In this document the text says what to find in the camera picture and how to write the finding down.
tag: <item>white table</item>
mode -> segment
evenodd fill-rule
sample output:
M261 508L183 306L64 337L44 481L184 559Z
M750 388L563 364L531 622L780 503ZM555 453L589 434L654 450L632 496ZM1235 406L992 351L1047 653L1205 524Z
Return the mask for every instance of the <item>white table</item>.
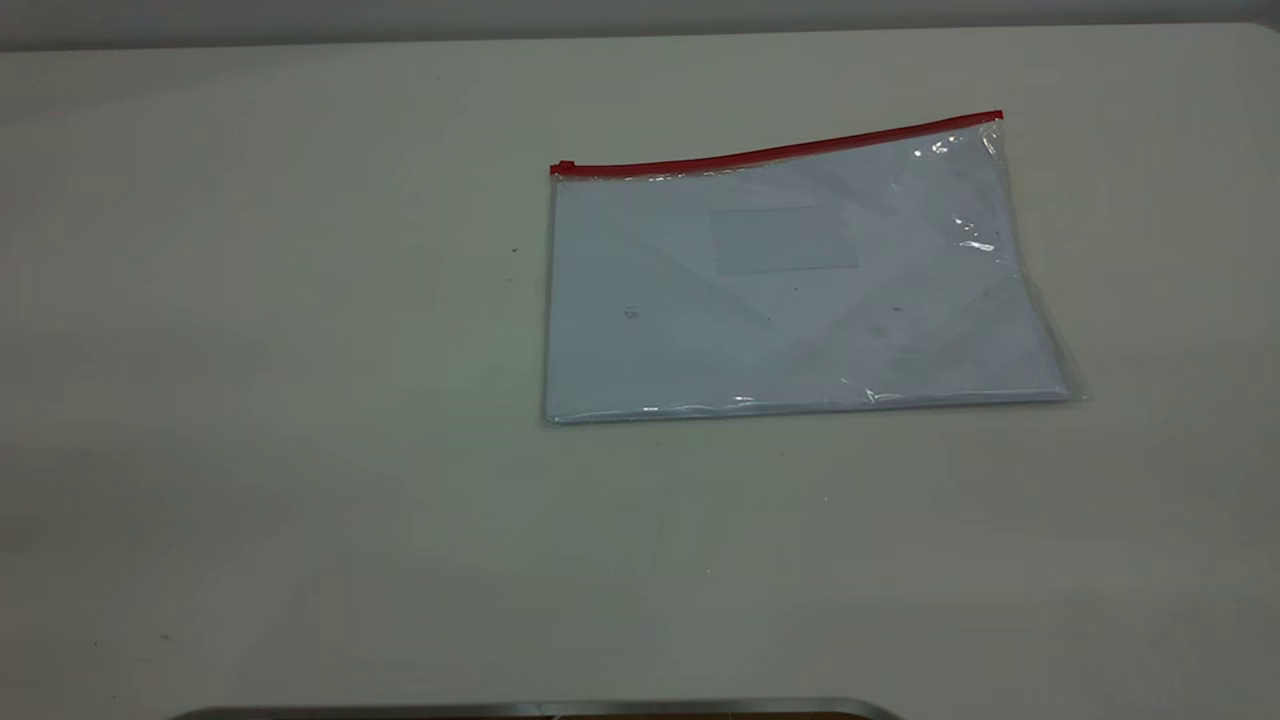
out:
M0 55L0 715L1280 712L1280 35ZM1092 400L548 429L547 165L1002 108Z

